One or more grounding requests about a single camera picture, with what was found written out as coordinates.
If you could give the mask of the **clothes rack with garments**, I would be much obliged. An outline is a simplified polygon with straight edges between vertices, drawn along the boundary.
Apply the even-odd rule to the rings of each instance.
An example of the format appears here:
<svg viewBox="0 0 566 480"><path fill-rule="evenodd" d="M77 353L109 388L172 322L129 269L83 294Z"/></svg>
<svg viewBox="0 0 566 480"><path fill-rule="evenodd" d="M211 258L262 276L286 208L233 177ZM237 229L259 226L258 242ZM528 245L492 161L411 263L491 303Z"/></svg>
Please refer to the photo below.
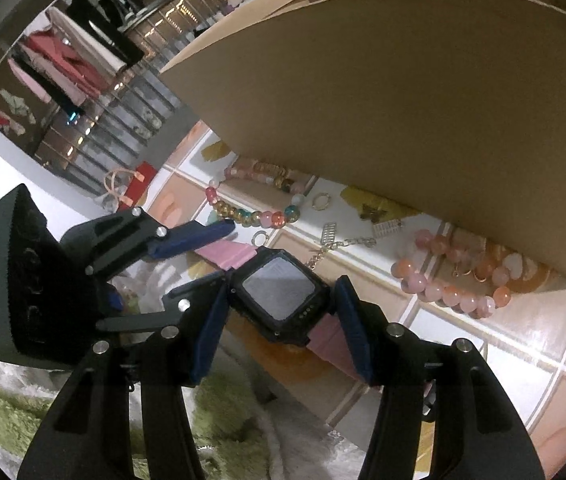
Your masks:
<svg viewBox="0 0 566 480"><path fill-rule="evenodd" d="M68 122L91 119L86 107L104 108L122 74L144 56L124 30L145 10L144 0L55 0L36 14L4 62L26 90L56 104Z"/></svg>

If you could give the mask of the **gold butterfly charm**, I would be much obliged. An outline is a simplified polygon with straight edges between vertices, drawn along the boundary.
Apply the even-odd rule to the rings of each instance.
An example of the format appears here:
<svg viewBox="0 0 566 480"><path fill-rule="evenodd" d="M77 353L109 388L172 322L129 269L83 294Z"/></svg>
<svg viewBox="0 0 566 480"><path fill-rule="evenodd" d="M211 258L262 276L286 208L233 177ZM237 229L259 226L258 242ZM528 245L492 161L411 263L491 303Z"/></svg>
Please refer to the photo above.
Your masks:
<svg viewBox="0 0 566 480"><path fill-rule="evenodd" d="M387 211L379 207L371 207L368 204L363 204L359 214L361 220L369 220L373 224L379 223L386 216Z"/></svg>

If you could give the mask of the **ginkgo pattern tablecloth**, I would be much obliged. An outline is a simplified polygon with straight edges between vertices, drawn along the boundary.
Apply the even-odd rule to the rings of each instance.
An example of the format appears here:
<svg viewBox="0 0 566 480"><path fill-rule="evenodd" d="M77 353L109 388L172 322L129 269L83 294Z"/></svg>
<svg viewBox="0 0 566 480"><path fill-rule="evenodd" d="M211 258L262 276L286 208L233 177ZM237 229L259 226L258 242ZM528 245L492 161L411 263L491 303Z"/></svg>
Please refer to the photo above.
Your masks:
<svg viewBox="0 0 566 480"><path fill-rule="evenodd" d="M348 275L364 300L378 304L393 322L417 336L450 344L472 341L506 389L532 437L549 479L566 465L566 278L510 250L426 214L352 186L305 177L307 200L298 222L283 230L240 228L236 239L246 245L284 249L307 262L320 246L323 226L337 223L337 238L370 236L373 223L359 218L363 204L387 211L381 222L401 219L402 230L373 248L351 246L330 252L315 268L326 281ZM478 249L505 264L512 275L512 300L488 316L454 311L405 292L391 266L410 260L436 284L459 292L490 294L492 286L473 275L457 276L444 257L414 246L417 233L436 233ZM232 314L221 344L231 344L253 360L276 393L286 393L330 429L364 453L381 403L379 390L367 387L319 359L309 350L267 341L243 316Z"/></svg>

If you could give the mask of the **fluffy white green rug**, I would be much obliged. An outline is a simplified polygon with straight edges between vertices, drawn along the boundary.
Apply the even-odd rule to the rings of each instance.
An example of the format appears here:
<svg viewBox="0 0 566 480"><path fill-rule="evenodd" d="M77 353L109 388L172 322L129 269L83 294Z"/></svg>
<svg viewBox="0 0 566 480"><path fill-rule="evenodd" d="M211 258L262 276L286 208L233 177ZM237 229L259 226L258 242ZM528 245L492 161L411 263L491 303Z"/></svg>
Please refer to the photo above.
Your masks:
<svg viewBox="0 0 566 480"><path fill-rule="evenodd" d="M15 478L66 374L0 362L0 468ZM123 440L117 460L149 478L141 401L121 389L89 385L72 396L75 434L108 430ZM286 393L276 393L256 363L222 344L210 373L183 391L185 413L208 479L353 479L364 452L309 413Z"/></svg>

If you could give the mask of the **red gift bag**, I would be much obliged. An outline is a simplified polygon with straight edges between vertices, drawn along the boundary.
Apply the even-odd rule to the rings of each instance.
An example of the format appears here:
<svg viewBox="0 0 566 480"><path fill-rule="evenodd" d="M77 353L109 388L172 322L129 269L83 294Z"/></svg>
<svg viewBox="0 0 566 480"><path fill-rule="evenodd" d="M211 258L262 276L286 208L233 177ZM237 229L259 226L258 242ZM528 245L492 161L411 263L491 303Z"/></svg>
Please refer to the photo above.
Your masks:
<svg viewBox="0 0 566 480"><path fill-rule="evenodd" d="M157 172L148 162L142 162L134 169L118 167L106 172L103 184L107 194L114 197L115 211L138 205Z"/></svg>

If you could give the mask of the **metal balcony railing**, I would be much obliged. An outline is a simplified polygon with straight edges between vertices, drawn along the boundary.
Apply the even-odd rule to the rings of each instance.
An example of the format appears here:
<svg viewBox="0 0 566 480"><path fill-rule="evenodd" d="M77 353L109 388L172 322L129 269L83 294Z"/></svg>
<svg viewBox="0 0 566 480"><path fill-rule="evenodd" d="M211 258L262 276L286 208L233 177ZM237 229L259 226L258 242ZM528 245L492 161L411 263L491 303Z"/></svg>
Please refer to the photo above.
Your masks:
<svg viewBox="0 0 566 480"><path fill-rule="evenodd" d="M161 69L228 10L228 0L158 0L150 6L124 29L143 51L141 61L122 70L100 96L86 99L79 118L69 120L54 107L32 158L80 192L103 195L105 174L141 162L164 123L184 113L159 79Z"/></svg>

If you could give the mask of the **pink strap digital watch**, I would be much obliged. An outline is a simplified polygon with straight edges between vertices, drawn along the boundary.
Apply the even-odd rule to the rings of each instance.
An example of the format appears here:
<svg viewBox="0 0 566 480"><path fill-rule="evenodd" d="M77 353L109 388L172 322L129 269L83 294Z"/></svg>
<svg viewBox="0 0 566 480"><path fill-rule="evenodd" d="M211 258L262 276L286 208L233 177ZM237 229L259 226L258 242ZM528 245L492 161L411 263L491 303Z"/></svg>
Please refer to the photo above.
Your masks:
<svg viewBox="0 0 566 480"><path fill-rule="evenodd" d="M277 344L304 348L370 385L370 344L349 278L333 285L284 249L218 240L196 250L228 273L231 306Z"/></svg>

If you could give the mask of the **brown cardboard box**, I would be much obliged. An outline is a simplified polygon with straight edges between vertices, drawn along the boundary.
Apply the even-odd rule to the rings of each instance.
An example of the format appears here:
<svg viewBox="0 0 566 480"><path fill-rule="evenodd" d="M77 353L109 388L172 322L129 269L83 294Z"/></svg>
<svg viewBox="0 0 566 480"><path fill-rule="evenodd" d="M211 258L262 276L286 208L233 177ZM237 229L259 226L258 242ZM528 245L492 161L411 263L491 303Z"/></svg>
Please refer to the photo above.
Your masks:
<svg viewBox="0 0 566 480"><path fill-rule="evenodd" d="M161 77L237 154L566 276L566 0L254 0Z"/></svg>

